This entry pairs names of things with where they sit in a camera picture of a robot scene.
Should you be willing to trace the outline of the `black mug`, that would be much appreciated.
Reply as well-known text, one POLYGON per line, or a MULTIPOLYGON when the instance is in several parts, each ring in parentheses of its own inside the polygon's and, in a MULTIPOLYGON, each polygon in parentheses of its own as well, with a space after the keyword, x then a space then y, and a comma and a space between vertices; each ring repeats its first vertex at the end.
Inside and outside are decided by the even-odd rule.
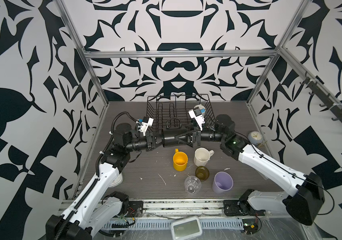
POLYGON ((179 118, 170 118, 166 121, 162 129, 163 147, 175 147, 183 145, 178 136, 184 134, 187 130, 183 127, 182 121, 179 118))

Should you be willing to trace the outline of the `cream white mug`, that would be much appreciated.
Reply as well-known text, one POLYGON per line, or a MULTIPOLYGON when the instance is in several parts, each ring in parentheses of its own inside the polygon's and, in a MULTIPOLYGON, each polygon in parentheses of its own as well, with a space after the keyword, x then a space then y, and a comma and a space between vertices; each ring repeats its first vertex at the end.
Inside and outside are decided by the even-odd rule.
POLYGON ((205 148, 198 148, 194 154, 194 164, 197 167, 205 167, 211 157, 214 155, 213 150, 207 150, 205 148))

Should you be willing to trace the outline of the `yellow mug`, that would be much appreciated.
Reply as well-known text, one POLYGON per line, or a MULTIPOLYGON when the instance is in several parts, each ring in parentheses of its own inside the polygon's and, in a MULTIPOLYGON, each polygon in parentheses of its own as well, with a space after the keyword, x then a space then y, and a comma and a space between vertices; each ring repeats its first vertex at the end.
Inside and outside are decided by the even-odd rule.
POLYGON ((187 168, 188 160, 186 153, 175 149, 175 154, 173 155, 173 167, 176 171, 184 171, 187 168))

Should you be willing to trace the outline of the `black wire dish rack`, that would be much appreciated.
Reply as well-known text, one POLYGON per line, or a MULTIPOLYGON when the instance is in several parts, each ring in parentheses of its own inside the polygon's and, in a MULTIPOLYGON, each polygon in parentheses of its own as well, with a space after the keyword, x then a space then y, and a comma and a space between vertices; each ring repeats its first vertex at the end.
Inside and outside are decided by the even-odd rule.
POLYGON ((204 127, 211 127, 215 123, 215 115, 212 109, 209 95, 207 94, 171 94, 169 96, 158 95, 147 97, 146 116, 154 119, 150 130, 160 133, 162 129, 175 129, 185 127, 192 123, 188 111, 195 106, 202 105, 205 109, 204 127))

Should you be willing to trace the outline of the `white mug red inside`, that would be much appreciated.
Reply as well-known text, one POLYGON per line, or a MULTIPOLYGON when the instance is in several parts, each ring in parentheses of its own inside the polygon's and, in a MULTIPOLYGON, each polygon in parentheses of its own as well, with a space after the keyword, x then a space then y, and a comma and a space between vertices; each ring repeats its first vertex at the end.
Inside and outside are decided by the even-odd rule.
POLYGON ((200 111, 203 111, 203 112, 205 112, 205 111, 206 111, 206 107, 205 107, 205 106, 203 106, 203 105, 201 105, 201 104, 199 104, 199 105, 196 105, 196 106, 195 106, 195 108, 199 108, 199 109, 200 109, 200 111))

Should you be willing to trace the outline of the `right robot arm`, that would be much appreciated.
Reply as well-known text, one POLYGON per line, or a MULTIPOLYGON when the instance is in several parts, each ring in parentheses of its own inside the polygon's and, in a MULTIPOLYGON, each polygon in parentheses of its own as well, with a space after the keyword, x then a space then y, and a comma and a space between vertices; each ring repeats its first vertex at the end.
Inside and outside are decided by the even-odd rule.
POLYGON ((235 123, 228 115, 219 115, 209 128, 196 121, 187 128, 175 129, 171 139, 192 147, 201 141, 219 142, 229 157, 246 164, 280 186, 288 195, 280 205, 299 223, 310 226, 325 202, 322 179, 315 173, 306 175, 290 169, 252 145, 235 131, 235 123))

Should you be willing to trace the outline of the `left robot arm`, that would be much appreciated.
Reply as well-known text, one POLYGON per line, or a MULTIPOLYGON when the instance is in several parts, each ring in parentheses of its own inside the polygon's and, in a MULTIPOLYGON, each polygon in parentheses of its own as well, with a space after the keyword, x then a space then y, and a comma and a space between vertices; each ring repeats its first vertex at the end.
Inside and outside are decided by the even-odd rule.
POLYGON ((159 146, 156 136, 147 130, 154 119, 129 118, 136 126, 128 123, 116 124, 128 112, 119 113, 111 125, 111 137, 96 161, 96 172, 80 195, 60 216, 51 216, 46 223, 48 240, 91 240, 115 216, 127 213, 129 197, 121 192, 113 192, 107 201, 100 203, 107 189, 131 162, 131 152, 149 151, 159 146))

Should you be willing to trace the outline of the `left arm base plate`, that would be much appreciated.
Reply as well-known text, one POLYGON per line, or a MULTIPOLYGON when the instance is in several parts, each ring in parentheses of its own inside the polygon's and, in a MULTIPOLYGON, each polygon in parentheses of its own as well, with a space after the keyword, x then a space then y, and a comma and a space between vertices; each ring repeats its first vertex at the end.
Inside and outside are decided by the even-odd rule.
POLYGON ((129 201, 129 207, 126 217, 135 218, 143 214, 144 202, 143 201, 129 201))

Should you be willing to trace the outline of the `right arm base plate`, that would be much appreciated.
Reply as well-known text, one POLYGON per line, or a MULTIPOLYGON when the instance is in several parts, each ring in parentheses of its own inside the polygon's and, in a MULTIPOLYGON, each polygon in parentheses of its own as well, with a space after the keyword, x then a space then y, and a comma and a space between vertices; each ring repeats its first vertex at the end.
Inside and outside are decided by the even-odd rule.
POLYGON ((246 200, 224 200, 224 214, 227 217, 264 216, 265 210, 255 210, 246 200))

